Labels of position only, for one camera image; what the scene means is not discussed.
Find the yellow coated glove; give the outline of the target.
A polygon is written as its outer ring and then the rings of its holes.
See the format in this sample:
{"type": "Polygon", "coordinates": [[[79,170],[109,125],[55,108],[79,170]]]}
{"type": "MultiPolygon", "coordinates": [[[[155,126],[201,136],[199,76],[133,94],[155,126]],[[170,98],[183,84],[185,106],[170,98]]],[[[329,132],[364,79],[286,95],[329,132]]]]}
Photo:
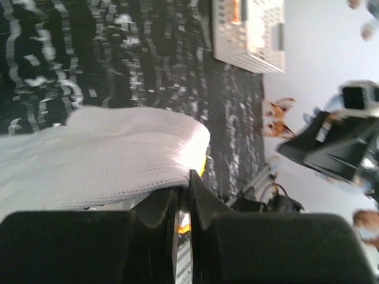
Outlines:
{"type": "Polygon", "coordinates": [[[240,24],[241,7],[240,0],[226,0],[224,3],[226,21],[233,24],[240,24]]]}

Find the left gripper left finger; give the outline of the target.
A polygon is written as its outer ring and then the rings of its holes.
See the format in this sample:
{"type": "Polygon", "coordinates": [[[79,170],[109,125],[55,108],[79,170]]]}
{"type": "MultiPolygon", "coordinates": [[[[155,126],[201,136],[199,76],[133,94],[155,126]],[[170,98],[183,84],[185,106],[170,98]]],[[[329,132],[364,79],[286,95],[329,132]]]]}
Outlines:
{"type": "Polygon", "coordinates": [[[15,212],[1,222],[1,282],[174,283],[178,194],[128,211],[15,212]]]}

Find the white glove orange cuff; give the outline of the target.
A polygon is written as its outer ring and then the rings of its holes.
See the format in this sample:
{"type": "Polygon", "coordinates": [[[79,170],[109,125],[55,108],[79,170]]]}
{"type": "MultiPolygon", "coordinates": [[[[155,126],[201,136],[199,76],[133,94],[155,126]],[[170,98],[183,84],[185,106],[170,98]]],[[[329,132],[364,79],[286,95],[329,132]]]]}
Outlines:
{"type": "Polygon", "coordinates": [[[1,137],[1,218],[82,210],[157,189],[187,188],[201,171],[209,130],[170,110],[80,108],[66,124],[1,137]]]}

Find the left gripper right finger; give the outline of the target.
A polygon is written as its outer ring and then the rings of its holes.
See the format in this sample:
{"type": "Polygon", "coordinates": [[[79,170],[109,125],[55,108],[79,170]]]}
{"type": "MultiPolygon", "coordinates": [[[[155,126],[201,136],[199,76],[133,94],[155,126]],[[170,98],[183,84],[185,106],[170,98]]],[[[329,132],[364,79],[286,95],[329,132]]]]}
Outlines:
{"type": "Polygon", "coordinates": [[[332,214],[235,212],[190,172],[194,283],[374,283],[351,226],[332,214]]]}

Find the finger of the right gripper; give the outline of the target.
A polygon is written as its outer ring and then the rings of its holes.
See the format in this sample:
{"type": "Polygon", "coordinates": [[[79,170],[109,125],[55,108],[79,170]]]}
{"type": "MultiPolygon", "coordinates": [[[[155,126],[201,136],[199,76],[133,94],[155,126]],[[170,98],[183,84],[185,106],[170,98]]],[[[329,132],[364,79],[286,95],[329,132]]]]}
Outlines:
{"type": "Polygon", "coordinates": [[[303,132],[280,144],[277,152],[334,179],[352,183],[358,176],[377,183],[378,118],[331,120],[324,140],[319,141],[317,135],[329,115],[329,112],[320,112],[303,132]]]}

